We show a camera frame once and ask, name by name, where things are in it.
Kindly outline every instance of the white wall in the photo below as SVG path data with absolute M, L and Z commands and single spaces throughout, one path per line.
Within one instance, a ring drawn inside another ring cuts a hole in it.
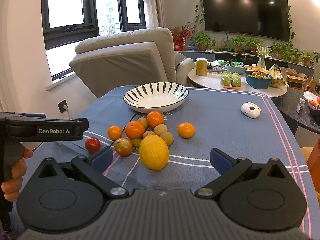
M 46 91 L 51 82 L 41 0 L 0 0 L 0 100 L 5 110 L 67 118 L 57 106 L 62 100 L 76 115 L 96 99 L 78 77 Z
M 195 21 L 197 0 L 164 0 L 165 16 L 169 28 Z M 301 50 L 320 52 L 320 0 L 288 0 L 291 5 L 292 30 L 297 34 L 293 44 Z M 225 34 L 212 33 L 216 41 Z M 315 77 L 320 78 L 320 63 L 315 64 Z

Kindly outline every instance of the television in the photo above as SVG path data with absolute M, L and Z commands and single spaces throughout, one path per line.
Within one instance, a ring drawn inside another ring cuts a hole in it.
M 289 42 L 288 0 L 204 0 L 205 30 Z

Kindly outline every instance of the white bowl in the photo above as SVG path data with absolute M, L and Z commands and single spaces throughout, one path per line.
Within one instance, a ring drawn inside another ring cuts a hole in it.
M 157 82 L 141 85 L 129 90 L 123 97 L 133 110 L 148 114 L 151 111 L 161 113 L 171 111 L 186 100 L 189 90 L 171 82 Z

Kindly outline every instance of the human hand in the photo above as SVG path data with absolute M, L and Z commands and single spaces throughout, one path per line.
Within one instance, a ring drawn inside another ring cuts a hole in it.
M 25 148 L 22 157 L 30 158 L 33 152 L 29 148 Z M 12 179 L 4 181 L 1 184 L 1 189 L 4 192 L 4 198 L 8 201 L 15 201 L 19 196 L 19 190 L 22 187 L 22 176 L 27 172 L 27 165 L 24 159 L 20 159 L 12 168 L 11 176 Z

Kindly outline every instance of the sofa armrest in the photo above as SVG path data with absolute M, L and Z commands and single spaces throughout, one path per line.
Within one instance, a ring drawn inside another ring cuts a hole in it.
M 118 86 L 167 82 L 154 42 L 85 52 L 76 55 L 70 67 L 97 98 Z
M 196 67 L 196 63 L 191 58 L 186 58 L 182 61 L 177 69 L 177 83 L 183 86 L 188 85 L 188 74 L 191 69 Z

